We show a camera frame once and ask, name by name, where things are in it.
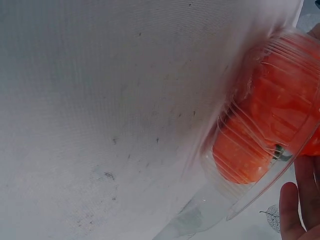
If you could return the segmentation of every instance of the white mesh screen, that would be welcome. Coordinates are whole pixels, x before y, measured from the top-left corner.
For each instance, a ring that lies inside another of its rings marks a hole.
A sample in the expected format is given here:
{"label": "white mesh screen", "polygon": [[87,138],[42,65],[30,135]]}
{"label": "white mesh screen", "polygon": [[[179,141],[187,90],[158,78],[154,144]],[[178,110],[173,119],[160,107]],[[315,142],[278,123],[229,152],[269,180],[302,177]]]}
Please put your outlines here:
{"label": "white mesh screen", "polygon": [[0,0],[1,239],[152,239],[221,73],[300,3]]}

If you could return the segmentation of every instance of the clear plastic container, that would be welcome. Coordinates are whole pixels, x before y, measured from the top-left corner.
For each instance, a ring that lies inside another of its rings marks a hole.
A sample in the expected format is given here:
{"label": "clear plastic container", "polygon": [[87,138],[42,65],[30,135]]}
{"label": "clear plastic container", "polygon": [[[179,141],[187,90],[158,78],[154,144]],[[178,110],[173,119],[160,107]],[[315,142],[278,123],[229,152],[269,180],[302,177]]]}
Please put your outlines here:
{"label": "clear plastic container", "polygon": [[319,87],[320,44],[297,29],[274,33],[246,55],[200,149],[206,175],[232,204],[228,220],[297,156],[319,155]]}

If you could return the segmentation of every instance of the dark spot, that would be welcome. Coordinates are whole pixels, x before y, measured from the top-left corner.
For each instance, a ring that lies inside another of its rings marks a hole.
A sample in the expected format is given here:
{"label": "dark spot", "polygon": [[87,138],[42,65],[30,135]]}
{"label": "dark spot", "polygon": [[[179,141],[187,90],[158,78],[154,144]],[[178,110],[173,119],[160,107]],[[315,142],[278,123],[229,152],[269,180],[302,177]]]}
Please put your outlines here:
{"label": "dark spot", "polygon": [[115,181],[116,178],[111,172],[105,172],[104,175],[106,176],[107,179],[110,179],[112,181]]}

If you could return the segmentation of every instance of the stain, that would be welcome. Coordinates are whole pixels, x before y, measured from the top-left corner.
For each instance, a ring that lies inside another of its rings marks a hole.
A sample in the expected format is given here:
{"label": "stain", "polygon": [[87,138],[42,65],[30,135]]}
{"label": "stain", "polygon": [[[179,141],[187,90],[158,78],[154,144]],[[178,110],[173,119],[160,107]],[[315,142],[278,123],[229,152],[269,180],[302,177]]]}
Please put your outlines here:
{"label": "stain", "polygon": [[105,172],[104,175],[106,176],[107,179],[110,179],[112,181],[115,181],[116,178],[111,172]]}
{"label": "stain", "polygon": [[128,88],[127,84],[122,84],[120,88],[120,92],[123,93]]}
{"label": "stain", "polygon": [[152,112],[151,112],[151,116],[153,116],[153,117],[154,117],[154,116],[157,116],[158,114],[159,114],[159,113],[158,113],[157,111],[152,111]]}

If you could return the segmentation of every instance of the hand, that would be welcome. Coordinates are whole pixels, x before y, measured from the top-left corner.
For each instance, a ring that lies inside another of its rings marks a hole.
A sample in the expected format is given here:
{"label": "hand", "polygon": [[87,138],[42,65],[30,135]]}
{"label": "hand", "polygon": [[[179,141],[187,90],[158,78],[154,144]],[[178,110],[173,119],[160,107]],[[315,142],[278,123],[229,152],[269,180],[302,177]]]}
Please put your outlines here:
{"label": "hand", "polygon": [[[282,240],[320,240],[320,157],[298,157],[294,167],[297,186],[288,182],[280,192]],[[299,200],[306,230],[298,214]]]}

